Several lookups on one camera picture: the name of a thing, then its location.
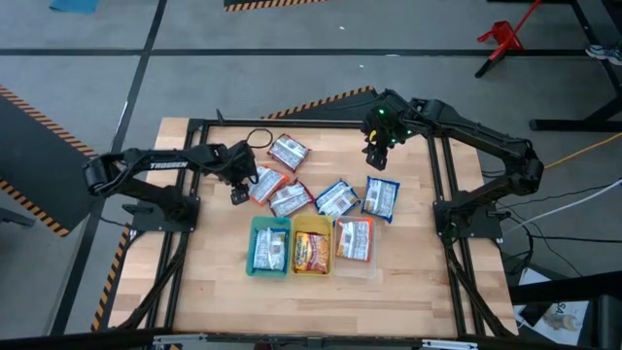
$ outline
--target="clear plastic container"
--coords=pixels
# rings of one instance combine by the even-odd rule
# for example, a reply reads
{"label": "clear plastic container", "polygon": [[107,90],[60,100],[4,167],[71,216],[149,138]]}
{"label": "clear plastic container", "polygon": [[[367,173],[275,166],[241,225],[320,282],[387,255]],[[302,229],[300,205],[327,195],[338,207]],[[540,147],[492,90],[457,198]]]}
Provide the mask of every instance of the clear plastic container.
{"label": "clear plastic container", "polygon": [[[294,256],[295,256],[295,234],[298,231],[303,232],[315,232],[325,235],[328,238],[329,252],[328,252],[328,273],[322,273],[318,271],[296,271]],[[334,263],[334,239],[332,237],[332,217],[323,215],[295,215],[292,219],[292,231],[290,239],[290,272],[293,275],[303,276],[329,276],[332,274],[332,265]]]}
{"label": "clear plastic container", "polygon": [[[286,228],[285,234],[285,268],[283,270],[271,271],[253,268],[255,260],[255,247],[257,245],[257,232],[267,228]],[[274,217],[254,217],[251,221],[251,236],[249,239],[249,251],[246,257],[246,274],[253,277],[285,278],[288,275],[288,263],[290,259],[289,250],[292,241],[292,221],[288,218]]]}
{"label": "clear plastic container", "polygon": [[[337,257],[337,250],[339,247],[339,240],[343,232],[343,226],[341,224],[355,223],[355,222],[367,222],[369,223],[370,236],[369,236],[369,249],[367,251],[366,260],[357,260]],[[340,277],[354,277],[373,279],[376,276],[377,269],[377,254],[376,247],[378,245],[378,230],[376,229],[373,219],[366,217],[351,217],[342,216],[334,221],[334,265],[333,273],[335,276]]]}

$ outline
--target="white paper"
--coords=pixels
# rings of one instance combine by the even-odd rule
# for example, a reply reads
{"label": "white paper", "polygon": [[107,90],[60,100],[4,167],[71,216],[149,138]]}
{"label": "white paper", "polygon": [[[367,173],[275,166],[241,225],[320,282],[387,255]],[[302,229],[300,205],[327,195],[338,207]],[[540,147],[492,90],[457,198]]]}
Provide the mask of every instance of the white paper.
{"label": "white paper", "polygon": [[[519,285],[546,282],[550,279],[533,271],[530,268],[523,270]],[[514,306],[514,319],[523,324],[522,327],[530,328],[558,344],[576,345],[583,328],[583,319],[587,310],[588,301],[569,301],[553,303],[544,316],[532,327],[524,322],[520,315],[525,305]]]}

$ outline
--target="snack bag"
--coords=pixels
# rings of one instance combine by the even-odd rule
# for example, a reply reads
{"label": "snack bag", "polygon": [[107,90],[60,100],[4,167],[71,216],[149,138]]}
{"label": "snack bag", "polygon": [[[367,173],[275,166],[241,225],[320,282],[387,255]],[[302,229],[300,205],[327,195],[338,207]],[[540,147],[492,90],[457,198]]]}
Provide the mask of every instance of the snack bag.
{"label": "snack bag", "polygon": [[275,217],[284,218],[312,201],[311,192],[296,179],[291,185],[277,191],[268,203]]}
{"label": "snack bag", "polygon": [[294,270],[328,273],[330,244],[321,234],[298,231],[295,234]]}
{"label": "snack bag", "polygon": [[249,184],[249,196],[259,205],[265,204],[265,201],[279,186],[290,180],[287,175],[265,166],[258,166],[257,174],[258,182]]}
{"label": "snack bag", "polygon": [[286,256],[287,230],[268,228],[257,232],[253,268],[284,270]]}
{"label": "snack bag", "polygon": [[343,180],[318,195],[315,207],[321,215],[340,217],[361,203],[354,190]]}
{"label": "snack bag", "polygon": [[367,191],[361,212],[379,216],[390,224],[393,220],[398,189],[397,182],[367,176]]}
{"label": "snack bag", "polygon": [[336,256],[346,259],[369,262],[373,220],[360,218],[344,222],[337,219]]}
{"label": "snack bag", "polygon": [[311,150],[302,146],[289,135],[282,134],[274,141],[268,150],[268,154],[283,163],[291,172],[295,172],[307,158],[309,151]]}

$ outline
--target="wooden table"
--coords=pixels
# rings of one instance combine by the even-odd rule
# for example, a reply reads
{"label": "wooden table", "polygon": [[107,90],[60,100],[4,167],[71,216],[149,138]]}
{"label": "wooden table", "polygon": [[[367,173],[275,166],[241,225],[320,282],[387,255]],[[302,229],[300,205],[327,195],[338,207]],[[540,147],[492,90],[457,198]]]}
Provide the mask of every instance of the wooden table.
{"label": "wooden table", "polygon": [[[188,119],[163,119],[155,147],[183,148],[187,124]],[[250,130],[211,127],[208,142],[230,146],[246,138]],[[201,209],[196,231],[190,236],[174,330],[455,336],[447,267],[433,223],[433,180],[425,139],[417,137],[397,146],[389,154],[386,170],[380,172],[365,163],[361,153],[363,135],[358,130],[272,128],[271,131],[275,136],[287,132],[313,150],[295,175],[314,195],[340,178],[361,197],[367,175],[401,183],[393,223],[376,220],[379,232],[376,277],[362,280],[290,276],[275,281],[247,276],[250,221],[256,215],[270,215],[270,212],[254,202],[231,205],[230,188],[208,176],[201,179],[199,186]],[[264,136],[256,133],[250,143],[262,144]],[[475,150],[452,142],[452,151],[461,189],[480,186],[482,178]],[[286,171],[265,150],[256,150],[256,157],[258,165]],[[171,185],[176,173],[151,172],[147,179],[159,186]],[[308,205],[301,213],[316,211]],[[152,286],[162,237],[162,233],[148,232],[129,248],[110,327],[124,321]],[[498,248],[487,239],[470,239],[469,243],[481,295],[505,326],[516,333]],[[167,294],[165,291],[163,300],[167,300]],[[467,328],[472,332],[464,291],[463,304],[469,318]],[[158,312],[159,325],[164,309],[161,306]]]}

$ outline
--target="blue snack packet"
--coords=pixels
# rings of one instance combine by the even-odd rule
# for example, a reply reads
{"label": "blue snack packet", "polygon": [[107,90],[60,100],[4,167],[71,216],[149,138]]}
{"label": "blue snack packet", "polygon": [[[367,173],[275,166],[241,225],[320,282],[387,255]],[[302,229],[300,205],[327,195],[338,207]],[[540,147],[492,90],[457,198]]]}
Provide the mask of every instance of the blue snack packet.
{"label": "blue snack packet", "polygon": [[397,182],[367,176],[367,190],[361,212],[378,216],[390,224],[393,220],[398,189]]}
{"label": "blue snack packet", "polygon": [[361,203],[354,189],[339,179],[334,185],[318,195],[314,204],[320,215],[338,218]]}

